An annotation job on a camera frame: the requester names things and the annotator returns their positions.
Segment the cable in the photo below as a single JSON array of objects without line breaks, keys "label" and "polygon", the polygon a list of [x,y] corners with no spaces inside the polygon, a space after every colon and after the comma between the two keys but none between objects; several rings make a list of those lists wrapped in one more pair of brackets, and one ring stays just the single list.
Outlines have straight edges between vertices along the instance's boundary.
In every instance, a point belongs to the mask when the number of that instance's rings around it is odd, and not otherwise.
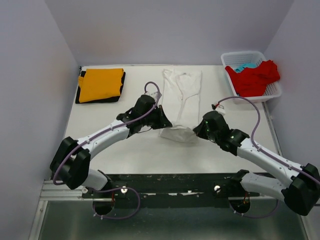
[{"label": "cable", "polygon": [[96,213],[96,207],[95,207],[95,205],[93,204],[93,205],[92,205],[92,209],[93,209],[93,211],[94,211],[94,215],[93,215],[93,216],[94,216],[94,217],[95,217],[95,216],[98,216],[98,217],[101,218],[101,220],[102,220],[102,219],[124,220],[124,219],[129,219],[129,218],[131,218],[133,215],[135,215],[135,214],[139,211],[140,205],[141,205],[141,200],[140,200],[139,193],[138,193],[135,189],[133,189],[133,188],[131,188],[131,187],[117,187],[117,188],[113,188],[113,189],[109,189],[109,190],[95,190],[95,189],[93,189],[93,190],[94,190],[96,193],[110,193],[110,192],[118,191],[118,190],[121,190],[121,189],[128,189],[128,190],[131,190],[131,191],[133,191],[133,192],[135,193],[135,195],[136,195],[136,197],[137,197],[137,199],[138,199],[138,204],[137,204],[137,206],[136,206],[136,209],[133,211],[133,213],[131,213],[131,214],[127,215],[127,216],[120,216],[120,217],[99,215],[99,214]]},{"label": "cable", "polygon": [[247,204],[247,202],[246,202],[247,195],[248,195],[248,192],[246,191],[245,194],[244,194],[243,201],[242,201],[243,204]]},{"label": "cable", "polygon": [[137,132],[137,134],[142,134],[142,133],[149,132],[151,129],[152,129],[152,127],[150,127],[148,130],[145,130],[145,131],[139,131],[139,132]]},{"label": "cable", "polygon": [[300,169],[298,169],[298,168],[296,168],[296,167],[294,167],[294,166],[291,166],[290,164],[288,164],[288,163],[286,163],[286,162],[283,162],[282,160],[280,160],[280,159],[277,158],[276,156],[273,156],[272,154],[268,153],[268,152],[265,151],[263,148],[261,148],[261,147],[259,147],[259,146],[257,145],[257,143],[256,143],[255,140],[254,140],[254,136],[255,136],[255,132],[256,132],[258,126],[259,126],[259,123],[260,123],[260,120],[261,120],[261,115],[260,115],[259,109],[257,108],[257,106],[256,106],[252,101],[250,101],[249,99],[247,99],[247,98],[245,98],[245,97],[242,97],[242,96],[229,96],[229,97],[223,98],[223,99],[221,99],[220,101],[218,101],[216,107],[217,107],[221,102],[223,102],[223,101],[225,101],[225,100],[228,100],[228,99],[242,99],[242,100],[245,100],[245,101],[249,102],[249,103],[255,108],[255,110],[256,110],[256,112],[257,112],[257,114],[258,114],[258,120],[257,120],[257,122],[256,122],[256,124],[255,124],[255,126],[254,126],[254,128],[253,128],[253,130],[252,130],[252,133],[251,133],[251,142],[252,142],[252,144],[253,144],[260,152],[264,153],[265,155],[267,155],[269,158],[272,158],[272,159],[275,160],[276,162],[278,162],[278,163],[286,166],[287,168],[292,169],[292,170],[295,170],[295,171],[297,171],[298,173],[300,173],[300,174],[308,177],[309,179],[311,179],[312,181],[314,181],[316,184],[320,185],[320,181],[318,181],[316,178],[314,178],[314,177],[311,176],[310,174],[308,174],[308,173],[306,173],[306,172],[304,172],[304,171],[302,171],[302,170],[300,170]]},{"label": "cable", "polygon": [[[157,90],[157,92],[158,92],[158,96],[160,96],[160,94],[161,94],[161,93],[160,93],[160,89],[159,89],[158,85],[157,85],[155,82],[153,82],[153,81],[148,81],[148,82],[144,85],[144,91],[146,91],[147,86],[148,86],[149,84],[153,84],[153,85],[156,87],[156,90]],[[122,126],[126,126],[126,125],[129,125],[129,124],[132,124],[132,123],[134,123],[134,122],[136,122],[136,121],[139,121],[140,119],[145,118],[148,114],[150,114],[150,113],[156,108],[156,106],[158,105],[159,100],[160,100],[160,98],[157,97],[157,99],[156,99],[154,105],[152,106],[152,108],[151,108],[149,111],[147,111],[145,114],[143,114],[142,116],[137,117],[136,119],[133,119],[133,120],[131,120],[131,121],[124,122],[124,123],[121,123],[121,124],[119,124],[119,125],[116,125],[116,126],[114,126],[113,128],[107,128],[107,129],[105,129],[105,130],[103,130],[103,131],[101,131],[101,132],[98,132],[96,135],[90,137],[90,138],[88,139],[88,141],[90,142],[90,141],[96,139],[97,137],[101,136],[102,134],[105,134],[105,133],[107,133],[107,132],[109,132],[109,131],[112,131],[113,129],[120,128],[120,127],[122,127]],[[56,169],[56,171],[55,171],[55,173],[54,173],[54,176],[53,176],[53,184],[54,184],[54,185],[64,185],[63,182],[57,182],[57,178],[58,178],[59,172],[61,171],[61,169],[62,169],[63,165],[66,163],[66,161],[67,161],[79,148],[81,148],[83,145],[86,145],[87,143],[88,143],[87,141],[84,141],[84,142],[80,143],[78,146],[76,146],[74,149],[72,149],[72,150],[69,152],[69,154],[63,159],[63,161],[60,163],[60,165],[58,166],[58,168]]]},{"label": "cable", "polygon": [[241,217],[244,217],[244,218],[247,218],[247,219],[264,219],[264,218],[268,218],[268,217],[272,216],[273,214],[275,214],[275,212],[278,210],[278,207],[279,207],[279,205],[280,205],[279,203],[280,203],[280,201],[277,199],[277,200],[276,200],[275,208],[274,208],[271,212],[269,212],[269,213],[267,213],[267,214],[265,214],[265,215],[262,215],[262,216],[247,216],[247,215],[244,215],[243,213],[237,212],[237,211],[231,206],[230,203],[229,203],[229,206],[230,206],[230,208],[232,209],[232,211],[233,211],[234,214],[237,214],[237,215],[239,215],[239,216],[241,216]]}]

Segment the fabric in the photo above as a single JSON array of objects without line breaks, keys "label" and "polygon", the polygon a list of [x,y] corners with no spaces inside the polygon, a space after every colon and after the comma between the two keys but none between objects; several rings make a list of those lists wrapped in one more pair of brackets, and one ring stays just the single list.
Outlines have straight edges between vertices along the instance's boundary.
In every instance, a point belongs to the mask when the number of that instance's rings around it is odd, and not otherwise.
[{"label": "fabric", "polygon": [[199,124],[201,71],[163,70],[163,111],[171,128],[160,130],[160,137],[181,143],[195,143],[193,129]]},{"label": "fabric", "polygon": [[254,69],[256,67],[257,67],[257,65],[254,63],[245,63],[245,64],[238,66],[234,71],[236,73],[241,73],[245,68]]},{"label": "fabric", "polygon": [[263,61],[256,68],[246,67],[242,72],[236,73],[230,66],[226,66],[234,89],[241,97],[262,96],[268,84],[280,79],[277,65],[271,61]]},{"label": "fabric", "polygon": [[126,73],[122,68],[87,69],[78,77],[76,104],[114,103],[121,96]]}]

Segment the folded yellow shirt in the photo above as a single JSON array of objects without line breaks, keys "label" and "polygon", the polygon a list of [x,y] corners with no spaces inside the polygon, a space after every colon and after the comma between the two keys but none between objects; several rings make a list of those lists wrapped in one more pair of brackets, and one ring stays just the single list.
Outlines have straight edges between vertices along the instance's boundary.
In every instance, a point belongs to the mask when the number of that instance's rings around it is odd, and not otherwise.
[{"label": "folded yellow shirt", "polygon": [[87,69],[84,77],[78,77],[79,102],[85,103],[120,96],[123,75],[122,68]]}]

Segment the white table surface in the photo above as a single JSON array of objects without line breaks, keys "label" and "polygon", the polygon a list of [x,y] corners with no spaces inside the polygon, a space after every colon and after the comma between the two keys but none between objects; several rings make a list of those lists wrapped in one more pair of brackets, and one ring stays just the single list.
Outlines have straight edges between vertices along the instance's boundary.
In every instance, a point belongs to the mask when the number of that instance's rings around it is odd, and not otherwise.
[{"label": "white table surface", "polygon": [[[120,113],[134,106],[144,93],[148,81],[164,87],[163,69],[202,71],[200,91],[200,115],[211,111],[211,104],[231,95],[225,70],[220,65],[103,65],[82,69],[123,68],[126,72],[122,95],[116,103],[74,104],[70,113],[65,136],[81,138],[109,125]],[[224,116],[230,128],[240,129],[249,135],[257,121],[257,113],[249,104],[222,103]],[[261,103],[257,104],[261,122],[255,140],[276,152],[266,114]],[[240,169],[264,172],[260,167],[222,151],[216,144],[199,139],[198,143],[179,143],[158,136],[159,130],[135,134],[117,142],[99,153],[90,164],[92,169],[106,174],[181,174],[181,173],[235,173]]]}]

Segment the white plastic basket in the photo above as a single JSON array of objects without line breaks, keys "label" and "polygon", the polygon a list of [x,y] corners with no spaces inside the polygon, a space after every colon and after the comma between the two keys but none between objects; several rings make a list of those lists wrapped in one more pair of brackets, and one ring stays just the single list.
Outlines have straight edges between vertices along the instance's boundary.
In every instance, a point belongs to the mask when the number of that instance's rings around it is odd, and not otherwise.
[{"label": "white plastic basket", "polygon": [[[236,69],[242,64],[256,64],[256,66],[258,67],[262,63],[262,61],[266,61],[266,58],[259,51],[236,51],[222,54],[221,60],[224,68],[226,66],[230,66],[232,69]],[[227,75],[233,96],[237,96],[234,85],[227,71],[225,71],[225,74]],[[247,99],[253,101],[254,103],[261,103],[266,102],[272,98],[280,97],[281,94],[282,90],[280,84],[276,81],[274,83],[268,84],[262,96],[250,96],[247,97]],[[241,99],[235,99],[234,102],[248,103],[247,101],[243,101]]]}]

